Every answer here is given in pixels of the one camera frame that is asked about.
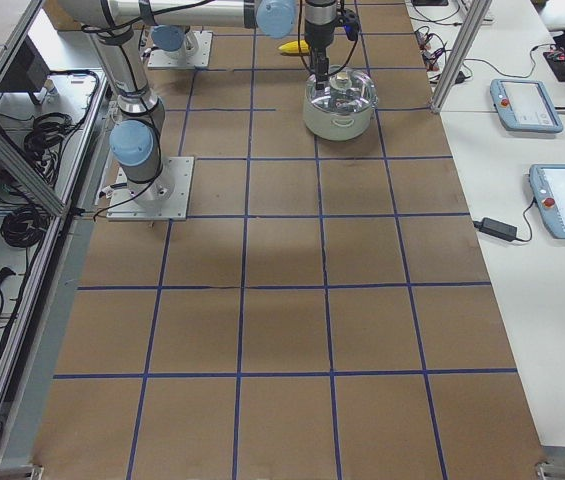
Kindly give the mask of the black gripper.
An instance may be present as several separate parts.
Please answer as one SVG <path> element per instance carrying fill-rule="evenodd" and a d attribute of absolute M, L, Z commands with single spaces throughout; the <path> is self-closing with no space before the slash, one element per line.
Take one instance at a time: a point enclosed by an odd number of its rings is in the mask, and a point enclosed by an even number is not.
<path fill-rule="evenodd" d="M 332 44 L 337 26 L 338 7 L 335 0 L 304 1 L 304 35 L 311 48 L 311 67 L 315 88 L 323 91 L 329 78 L 326 49 Z"/>

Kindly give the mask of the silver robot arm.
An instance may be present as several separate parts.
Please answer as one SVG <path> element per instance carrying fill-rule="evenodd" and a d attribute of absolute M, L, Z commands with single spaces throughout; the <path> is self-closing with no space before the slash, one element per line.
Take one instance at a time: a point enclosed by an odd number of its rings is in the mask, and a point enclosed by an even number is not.
<path fill-rule="evenodd" d="M 190 27 L 158 25 L 151 30 L 153 45 L 176 59 L 186 59 L 197 53 L 198 40 Z"/>
<path fill-rule="evenodd" d="M 216 26 L 258 29 L 271 38 L 291 33 L 304 20 L 310 67 L 323 88 L 329 79 L 328 47 L 343 25 L 341 1 L 64 1 L 72 19 L 90 36 L 108 81 L 118 96 L 122 121 L 110 148 L 122 167 L 132 200 L 158 206 L 174 190 L 161 153 L 164 105 L 147 79 L 134 25 L 148 27 Z"/>

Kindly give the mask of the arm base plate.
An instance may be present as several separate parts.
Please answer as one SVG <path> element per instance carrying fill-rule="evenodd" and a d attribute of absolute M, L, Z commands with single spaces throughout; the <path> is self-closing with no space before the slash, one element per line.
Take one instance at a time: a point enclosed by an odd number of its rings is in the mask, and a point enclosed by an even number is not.
<path fill-rule="evenodd" d="M 122 167 L 116 181 L 126 186 L 112 193 L 112 207 L 106 211 L 111 221 L 184 221 L 187 218 L 194 158 L 168 157 L 162 160 L 160 176 L 145 185 L 128 183 Z"/>
<path fill-rule="evenodd" d="M 213 32 L 190 30 L 184 34 L 178 50 L 156 47 L 149 55 L 149 70 L 207 69 L 211 57 Z"/>

